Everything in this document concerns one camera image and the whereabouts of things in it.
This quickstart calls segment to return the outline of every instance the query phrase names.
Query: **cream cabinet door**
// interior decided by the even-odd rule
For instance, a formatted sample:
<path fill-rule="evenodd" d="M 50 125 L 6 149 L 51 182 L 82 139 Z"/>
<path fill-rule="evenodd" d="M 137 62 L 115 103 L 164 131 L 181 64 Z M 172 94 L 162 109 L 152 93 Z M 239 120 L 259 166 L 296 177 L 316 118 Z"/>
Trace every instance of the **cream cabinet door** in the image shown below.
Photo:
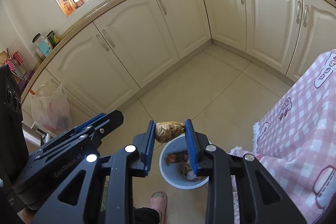
<path fill-rule="evenodd" d="M 141 88 L 179 60 L 156 0 L 126 0 L 94 23 Z"/>
<path fill-rule="evenodd" d="M 29 127 L 31 127 L 34 123 L 33 117 L 29 115 L 27 112 L 25 112 L 23 109 L 21 111 L 22 111 L 23 122 Z"/>
<path fill-rule="evenodd" d="M 287 76 L 297 81 L 323 52 L 336 48 L 336 8 L 325 0 L 303 0 L 299 38 Z"/>
<path fill-rule="evenodd" d="M 93 23 L 74 36 L 46 68 L 95 113 L 116 109 L 140 90 Z"/>
<path fill-rule="evenodd" d="M 302 0 L 246 0 L 246 53 L 284 75 L 299 35 Z"/>
<path fill-rule="evenodd" d="M 245 52 L 245 0 L 204 0 L 211 37 Z"/>
<path fill-rule="evenodd" d="M 203 0 L 157 0 L 179 58 L 211 39 Z"/>
<path fill-rule="evenodd" d="M 52 77 L 52 75 L 45 69 L 41 72 L 39 77 L 37 77 L 36 81 L 31 87 L 31 90 L 33 92 L 36 92 L 41 87 L 41 85 L 45 85 L 47 82 L 49 82 L 51 86 L 54 87 L 54 90 L 56 90 L 56 88 L 59 86 L 59 82 L 54 77 Z M 66 92 L 70 106 L 72 127 L 78 126 L 86 122 L 87 120 L 91 119 L 92 117 L 96 116 L 96 113 L 94 113 L 91 109 L 83 105 L 67 89 Z M 32 94 L 29 92 L 22 103 L 22 110 L 32 117 L 33 115 L 31 108 L 31 98 Z"/>

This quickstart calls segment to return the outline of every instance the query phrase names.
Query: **plastic bag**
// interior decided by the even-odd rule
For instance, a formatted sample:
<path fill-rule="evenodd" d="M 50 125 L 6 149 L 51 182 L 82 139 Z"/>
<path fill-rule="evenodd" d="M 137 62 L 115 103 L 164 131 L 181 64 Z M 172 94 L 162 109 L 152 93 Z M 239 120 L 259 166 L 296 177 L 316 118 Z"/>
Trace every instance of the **plastic bag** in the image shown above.
<path fill-rule="evenodd" d="M 63 85 L 57 88 L 47 82 L 31 98 L 31 113 L 39 125 L 53 133 L 71 128 L 70 106 Z"/>

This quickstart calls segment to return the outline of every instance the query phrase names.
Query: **foot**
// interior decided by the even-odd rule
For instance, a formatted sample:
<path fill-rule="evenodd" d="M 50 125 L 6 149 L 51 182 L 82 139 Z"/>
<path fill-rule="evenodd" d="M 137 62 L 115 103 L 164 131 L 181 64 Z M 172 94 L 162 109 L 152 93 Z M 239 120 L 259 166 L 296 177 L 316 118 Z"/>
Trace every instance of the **foot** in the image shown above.
<path fill-rule="evenodd" d="M 163 191 L 152 195 L 150 208 L 155 209 L 160 214 L 160 223 L 164 223 L 165 211 L 167 207 L 167 194 Z"/>

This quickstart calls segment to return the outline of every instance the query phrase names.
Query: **tablecloth fringe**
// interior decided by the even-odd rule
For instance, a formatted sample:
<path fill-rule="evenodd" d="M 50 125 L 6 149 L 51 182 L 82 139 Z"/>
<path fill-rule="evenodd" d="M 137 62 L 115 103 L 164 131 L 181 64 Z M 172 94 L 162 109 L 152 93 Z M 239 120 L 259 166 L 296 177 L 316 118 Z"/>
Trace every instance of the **tablecloth fringe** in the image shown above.
<path fill-rule="evenodd" d="M 256 122 L 253 125 L 253 153 L 257 153 L 257 148 L 258 148 L 258 144 L 257 144 L 257 138 L 258 138 L 258 134 L 259 134 L 259 122 Z"/>
<path fill-rule="evenodd" d="M 232 149 L 230 150 L 229 154 L 230 154 L 230 155 L 233 155 L 233 152 L 234 152 L 235 150 L 237 150 L 237 149 L 242 150 L 242 147 L 241 147 L 241 146 L 236 146 L 235 148 L 232 148 Z"/>

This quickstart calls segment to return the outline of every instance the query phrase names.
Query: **cutting board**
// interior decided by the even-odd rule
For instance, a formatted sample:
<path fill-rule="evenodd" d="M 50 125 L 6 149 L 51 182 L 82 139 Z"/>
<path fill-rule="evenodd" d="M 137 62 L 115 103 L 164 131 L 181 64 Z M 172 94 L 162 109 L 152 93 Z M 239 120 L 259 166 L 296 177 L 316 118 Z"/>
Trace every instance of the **cutting board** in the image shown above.
<path fill-rule="evenodd" d="M 0 65 L 3 65 L 6 59 L 7 59 L 7 53 L 5 51 L 0 52 Z"/>

